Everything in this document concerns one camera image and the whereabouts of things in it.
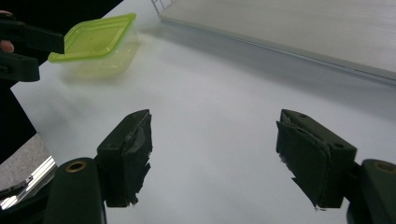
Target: dark background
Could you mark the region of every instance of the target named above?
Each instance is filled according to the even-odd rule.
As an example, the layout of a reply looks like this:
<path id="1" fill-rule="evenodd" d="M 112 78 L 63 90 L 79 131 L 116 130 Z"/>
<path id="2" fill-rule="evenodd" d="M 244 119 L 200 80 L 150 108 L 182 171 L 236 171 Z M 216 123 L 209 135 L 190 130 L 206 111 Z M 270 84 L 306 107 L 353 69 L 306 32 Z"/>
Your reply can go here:
<path id="1" fill-rule="evenodd" d="M 104 17 L 122 0 L 0 0 L 0 9 L 15 15 L 17 21 L 66 35 L 77 23 Z M 13 42 L 14 53 L 45 62 L 49 52 L 28 49 Z M 0 163 L 36 134 L 10 88 L 15 81 L 0 79 Z"/>

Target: black object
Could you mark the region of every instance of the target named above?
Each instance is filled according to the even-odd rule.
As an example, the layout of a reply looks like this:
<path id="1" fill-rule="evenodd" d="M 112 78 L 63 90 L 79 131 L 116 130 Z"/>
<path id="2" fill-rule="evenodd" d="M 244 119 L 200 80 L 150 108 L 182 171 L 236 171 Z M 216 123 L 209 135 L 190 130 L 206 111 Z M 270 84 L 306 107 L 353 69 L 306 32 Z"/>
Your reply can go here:
<path id="1" fill-rule="evenodd" d="M 276 152 L 314 206 L 339 208 L 346 197 L 349 224 L 396 223 L 396 165 L 358 165 L 355 147 L 305 114 L 283 109 L 276 125 Z"/>
<path id="2" fill-rule="evenodd" d="M 136 204 L 135 194 L 150 167 L 150 121 L 148 110 L 128 115 L 99 146 L 95 159 L 78 158 L 61 165 L 35 197 L 0 212 L 0 223 L 102 224 L 106 223 L 104 201 L 108 207 Z"/>
<path id="3" fill-rule="evenodd" d="M 17 21 L 13 15 L 0 13 L 0 40 L 22 42 L 28 48 L 64 53 L 64 36 Z M 13 81 L 38 81 L 38 61 L 0 51 L 0 78 Z"/>
<path id="4" fill-rule="evenodd" d="M 125 207 L 136 204 L 136 193 L 149 171 L 151 115 L 148 110 L 127 116 L 97 148 L 99 169 L 106 177 L 106 204 Z"/>
<path id="5" fill-rule="evenodd" d="M 64 52 L 64 37 L 61 34 L 28 26 L 7 13 L 0 13 L 1 39 L 22 42 L 37 49 Z M 10 88 L 19 81 L 39 79 L 36 58 L 0 50 L 0 163 L 36 134 Z"/>

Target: transparent acrylic sheet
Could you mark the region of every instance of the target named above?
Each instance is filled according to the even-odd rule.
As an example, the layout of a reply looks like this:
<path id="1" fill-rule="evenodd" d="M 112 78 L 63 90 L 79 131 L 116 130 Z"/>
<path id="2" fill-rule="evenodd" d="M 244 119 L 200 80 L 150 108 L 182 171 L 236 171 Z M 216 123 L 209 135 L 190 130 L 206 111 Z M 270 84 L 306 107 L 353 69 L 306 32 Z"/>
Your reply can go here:
<path id="1" fill-rule="evenodd" d="M 328 3 L 318 1 L 314 4 L 309 0 L 298 1 L 301 5 L 305 5 L 305 7 L 297 6 L 296 9 L 293 9 L 291 5 L 297 3 L 290 3 L 288 1 L 278 3 L 272 0 L 248 0 L 247 2 L 240 2 L 239 0 L 151 0 L 151 2 L 163 21 L 196 28 L 215 35 L 226 36 L 262 48 L 280 51 L 311 62 L 341 69 L 349 73 L 396 84 L 396 66 L 392 63 L 395 59 L 392 50 L 396 49 L 396 45 L 394 44 L 396 43 L 396 34 L 389 29 L 390 24 L 396 25 L 396 20 L 389 16 L 392 10 L 394 10 L 393 8 L 396 7 L 387 7 L 389 9 L 386 11 L 381 9 L 386 7 L 388 0 L 378 4 L 375 8 L 369 7 L 367 3 L 361 0 L 351 0 L 345 3 L 337 1 L 334 4 L 331 3 L 330 12 L 327 12 L 326 8 L 323 9 Z M 266 7 L 276 7 L 274 12 L 276 14 L 283 13 L 286 16 L 295 14 L 295 16 L 290 16 L 289 20 L 293 17 L 296 18 L 295 20 L 301 20 L 287 21 L 285 19 L 285 21 L 281 22 L 281 24 L 289 26 L 290 30 L 288 30 L 289 28 L 285 29 L 285 26 L 281 27 L 281 25 L 278 25 L 278 20 L 267 22 L 266 24 L 269 25 L 269 29 L 265 27 L 263 29 L 260 27 L 260 21 L 268 21 L 273 18 L 270 15 L 262 15 L 268 14 L 268 11 L 259 10 L 263 5 Z M 346 9 L 337 9 L 337 6 L 343 5 L 346 5 Z M 346 13 L 352 7 L 356 9 L 350 13 Z M 378 16 L 376 14 L 378 11 L 381 11 L 380 9 L 383 13 Z M 330 17 L 328 25 L 320 26 L 317 24 L 315 27 L 315 25 L 307 23 L 307 21 L 312 21 L 315 24 L 317 23 L 316 21 L 319 21 L 318 23 L 320 24 L 327 24 L 325 20 L 327 17 Z M 246 27 L 250 28 L 234 28 L 237 26 L 242 27 L 240 24 L 243 23 L 249 24 Z M 254 33 L 254 30 L 260 29 L 264 31 L 257 34 L 241 31 L 248 30 Z M 313 38 L 308 33 L 310 31 L 318 36 L 318 43 L 315 43 L 313 48 L 310 46 L 311 41 L 304 42 L 304 40 L 299 39 L 304 36 Z M 301 34 L 296 36 L 295 39 L 297 40 L 293 40 L 294 37 L 285 37 L 289 39 L 289 42 L 277 41 L 277 39 L 268 37 L 271 34 L 294 36 L 299 32 Z M 334 37 L 321 33 L 334 33 Z"/>

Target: black clamp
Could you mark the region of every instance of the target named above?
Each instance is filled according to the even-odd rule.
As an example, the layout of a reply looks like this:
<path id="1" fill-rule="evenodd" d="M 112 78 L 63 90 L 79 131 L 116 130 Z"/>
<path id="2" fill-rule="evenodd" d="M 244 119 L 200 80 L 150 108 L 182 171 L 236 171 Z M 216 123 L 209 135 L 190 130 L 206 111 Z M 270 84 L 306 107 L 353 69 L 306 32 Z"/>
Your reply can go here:
<path id="1" fill-rule="evenodd" d="M 31 49 L 64 53 L 62 34 L 27 25 L 8 13 L 0 13 L 0 40 L 24 42 L 26 47 Z M 38 81 L 38 61 L 35 58 L 0 50 L 0 78 L 24 82 Z"/>
<path id="2" fill-rule="evenodd" d="M 348 224 L 396 224 L 396 165 L 364 160 L 357 149 L 305 114 L 283 109 L 276 152 L 314 206 L 340 208 Z"/>

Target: lime green lid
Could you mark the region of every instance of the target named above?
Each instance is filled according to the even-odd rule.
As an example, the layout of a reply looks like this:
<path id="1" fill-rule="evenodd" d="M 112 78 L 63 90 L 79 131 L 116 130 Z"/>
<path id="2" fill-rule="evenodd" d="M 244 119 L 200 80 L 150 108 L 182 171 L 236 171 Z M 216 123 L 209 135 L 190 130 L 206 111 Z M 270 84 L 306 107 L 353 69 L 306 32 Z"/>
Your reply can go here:
<path id="1" fill-rule="evenodd" d="M 64 54 L 52 52 L 49 61 L 60 63 L 106 57 L 117 48 L 135 18 L 134 13 L 129 13 L 81 22 L 64 37 Z"/>

